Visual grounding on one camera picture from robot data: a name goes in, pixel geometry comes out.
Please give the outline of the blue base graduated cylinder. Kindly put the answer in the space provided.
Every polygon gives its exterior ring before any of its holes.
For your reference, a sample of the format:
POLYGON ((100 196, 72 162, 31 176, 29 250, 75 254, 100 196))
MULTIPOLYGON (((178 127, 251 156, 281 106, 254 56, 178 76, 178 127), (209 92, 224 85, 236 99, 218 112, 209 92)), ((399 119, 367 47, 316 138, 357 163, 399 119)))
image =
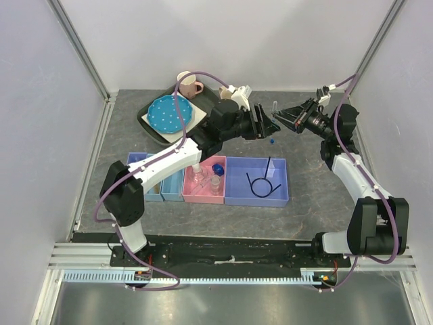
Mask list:
POLYGON ((217 164, 213 164, 213 166, 211 166, 210 169, 208 168, 208 166, 203 166, 203 167, 207 168, 207 170, 208 170, 208 177, 202 183, 199 183, 199 184, 195 184, 195 183, 191 182, 191 191, 190 191, 190 194, 191 195, 197 195, 197 194, 200 194, 203 191, 208 191, 208 192, 210 192, 211 195, 213 195, 211 193, 211 191, 210 191, 210 178, 213 175, 218 175, 218 176, 221 177, 221 181, 222 181, 221 191, 220 191, 220 193, 221 193, 222 192, 222 187, 223 187, 223 176, 224 176, 224 173, 225 173, 223 166, 217 163, 217 164))

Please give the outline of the small glass beaker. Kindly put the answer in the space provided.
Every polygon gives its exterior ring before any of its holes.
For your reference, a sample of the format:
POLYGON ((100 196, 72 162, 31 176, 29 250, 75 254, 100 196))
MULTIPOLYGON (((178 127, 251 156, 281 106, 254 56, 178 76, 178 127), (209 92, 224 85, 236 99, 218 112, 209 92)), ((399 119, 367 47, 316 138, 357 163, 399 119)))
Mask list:
POLYGON ((221 191, 221 177, 218 175, 213 175, 210 178, 210 191, 213 195, 218 196, 221 191))

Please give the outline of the black wire ring stand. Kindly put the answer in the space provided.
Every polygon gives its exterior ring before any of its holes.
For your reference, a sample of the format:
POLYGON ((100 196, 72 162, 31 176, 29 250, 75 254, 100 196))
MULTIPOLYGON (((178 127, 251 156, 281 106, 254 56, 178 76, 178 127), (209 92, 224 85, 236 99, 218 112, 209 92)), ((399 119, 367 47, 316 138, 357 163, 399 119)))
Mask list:
POLYGON ((257 198, 268 198, 275 191, 281 188, 282 183, 273 183, 273 175, 275 173, 275 166, 271 157, 269 156, 266 161, 265 170, 263 175, 258 175, 256 178, 252 179, 249 172, 246 172, 246 177, 250 185, 251 193, 257 198))

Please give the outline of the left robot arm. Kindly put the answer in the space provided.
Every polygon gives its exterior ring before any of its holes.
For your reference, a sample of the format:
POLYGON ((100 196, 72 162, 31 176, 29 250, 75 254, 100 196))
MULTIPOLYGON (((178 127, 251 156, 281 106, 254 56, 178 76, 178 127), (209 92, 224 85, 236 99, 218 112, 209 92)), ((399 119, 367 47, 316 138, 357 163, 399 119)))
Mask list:
POLYGON ((263 139, 280 127, 260 104, 253 110, 240 108, 233 100, 221 100, 204 121, 171 147, 135 164, 116 161, 110 165, 99 194, 98 207, 105 207, 110 221, 127 246, 125 259, 141 266, 148 259, 147 238, 141 226, 145 211, 144 194, 172 174, 196 165, 218 153, 225 141, 242 137, 263 139))

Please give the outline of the glass alcohol lamp white cap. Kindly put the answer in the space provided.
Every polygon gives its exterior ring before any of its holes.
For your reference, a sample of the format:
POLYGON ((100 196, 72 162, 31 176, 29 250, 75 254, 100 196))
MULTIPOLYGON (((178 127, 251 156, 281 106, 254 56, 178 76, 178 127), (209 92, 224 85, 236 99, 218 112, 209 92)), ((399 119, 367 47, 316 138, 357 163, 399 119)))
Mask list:
POLYGON ((203 167, 200 163, 194 164, 191 167, 190 180, 199 184, 202 183, 208 177, 208 170, 206 167, 203 167))

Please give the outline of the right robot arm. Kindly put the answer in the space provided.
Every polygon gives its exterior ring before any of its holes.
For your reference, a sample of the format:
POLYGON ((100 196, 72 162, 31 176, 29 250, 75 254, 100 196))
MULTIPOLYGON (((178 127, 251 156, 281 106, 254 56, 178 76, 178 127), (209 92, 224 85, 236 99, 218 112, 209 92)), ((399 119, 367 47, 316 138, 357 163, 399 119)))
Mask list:
POLYGON ((311 261, 320 267, 334 254, 369 257, 392 263, 406 250, 409 203, 386 191, 367 170, 352 140, 359 115, 350 104, 339 104, 332 115, 322 113, 317 100, 272 113, 288 129, 305 129, 321 139, 321 158, 341 180, 355 203, 346 230, 317 234, 310 249, 311 261))

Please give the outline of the test tube brush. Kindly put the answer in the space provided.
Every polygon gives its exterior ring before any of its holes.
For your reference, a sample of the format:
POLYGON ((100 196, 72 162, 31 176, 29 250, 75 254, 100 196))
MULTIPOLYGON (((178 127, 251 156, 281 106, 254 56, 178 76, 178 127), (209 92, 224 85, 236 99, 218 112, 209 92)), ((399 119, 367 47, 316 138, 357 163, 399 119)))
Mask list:
POLYGON ((160 184, 157 183, 154 187, 153 187, 153 192, 155 194, 159 194, 160 193, 160 184))

